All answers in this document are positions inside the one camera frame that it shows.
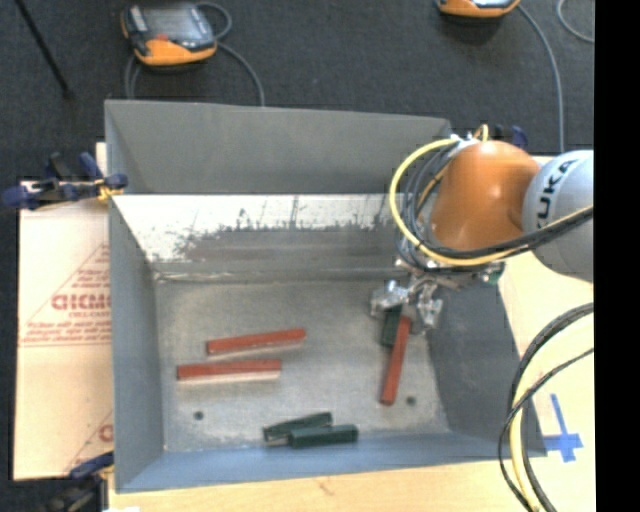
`kuka logo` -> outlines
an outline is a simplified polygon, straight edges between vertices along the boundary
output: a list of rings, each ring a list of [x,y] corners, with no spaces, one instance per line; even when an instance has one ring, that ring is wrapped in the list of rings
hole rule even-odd
[[[538,210],[538,229],[542,229],[547,225],[549,213],[551,212],[551,203],[553,201],[554,194],[556,193],[557,185],[565,177],[569,167],[571,167],[574,162],[576,162],[576,160],[563,162],[555,172],[551,173],[547,177],[545,187],[542,190],[542,195],[539,198],[539,203],[542,209]]]
[[[111,296],[108,294],[59,294],[51,298],[51,307],[58,311],[77,309],[109,309]]]

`gray bin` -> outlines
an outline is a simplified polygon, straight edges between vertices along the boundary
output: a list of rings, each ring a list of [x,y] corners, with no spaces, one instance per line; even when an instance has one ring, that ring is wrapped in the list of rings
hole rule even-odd
[[[106,102],[108,172],[130,178],[110,208],[119,492],[497,457],[518,364],[497,287],[441,291],[397,402],[377,401],[388,353],[368,302],[405,277],[384,192],[404,157],[447,135],[428,117]],[[274,355],[277,381],[176,381],[206,339],[289,327],[307,340]],[[264,445],[262,427],[325,410],[358,442]]]

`bin floor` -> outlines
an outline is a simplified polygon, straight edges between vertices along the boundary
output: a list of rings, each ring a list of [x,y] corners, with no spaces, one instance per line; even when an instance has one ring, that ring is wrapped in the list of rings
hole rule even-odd
[[[205,450],[261,444],[262,427],[329,411],[361,436],[449,432],[427,339],[409,339],[397,400],[379,403],[389,352],[369,297],[380,280],[155,284],[162,368],[165,449]],[[184,383],[179,364],[210,360],[207,340],[301,327],[300,348],[245,358],[281,359],[279,378]]]

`red wooden block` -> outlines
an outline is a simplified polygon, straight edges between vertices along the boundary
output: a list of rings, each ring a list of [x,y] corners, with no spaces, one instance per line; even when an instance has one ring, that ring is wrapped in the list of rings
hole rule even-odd
[[[237,352],[270,348],[297,347],[307,337],[304,329],[264,332],[246,336],[233,336],[207,341],[207,354],[210,356],[233,355]]]
[[[275,379],[280,375],[279,359],[247,359],[224,363],[195,363],[178,366],[179,381],[236,381]]]
[[[407,348],[409,332],[411,330],[411,319],[402,315],[396,332],[396,340],[393,344],[391,357],[387,366],[387,374],[384,380],[382,393],[380,394],[380,403],[384,405],[393,405],[398,394],[400,386],[400,374],[402,373],[402,365],[404,363],[404,353]]]

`clamp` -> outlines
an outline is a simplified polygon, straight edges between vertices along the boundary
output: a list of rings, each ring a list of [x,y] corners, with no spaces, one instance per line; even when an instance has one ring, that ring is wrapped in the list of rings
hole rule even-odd
[[[114,454],[111,451],[73,468],[68,474],[68,479],[75,482],[75,485],[50,498],[37,508],[37,512],[98,512],[107,509],[108,482],[103,472],[113,464]]]
[[[72,173],[60,153],[53,153],[44,169],[44,178],[35,183],[17,185],[3,191],[2,202],[16,209],[37,210],[46,206],[97,198],[106,201],[121,194],[129,181],[124,174],[104,176],[90,153],[78,157],[81,173]]]
[[[402,310],[403,314],[413,321],[414,334],[426,334],[427,330],[437,328],[444,306],[442,299],[435,297],[438,287],[461,290],[476,283],[495,285],[505,269],[504,261],[494,261],[481,268],[450,274],[422,272],[401,259],[396,261],[396,266],[409,271],[408,285],[401,286],[392,279],[383,287],[374,290],[369,300],[369,313],[373,317],[391,316],[391,322],[394,322],[394,318]],[[392,346],[393,334],[386,333],[382,344]]]

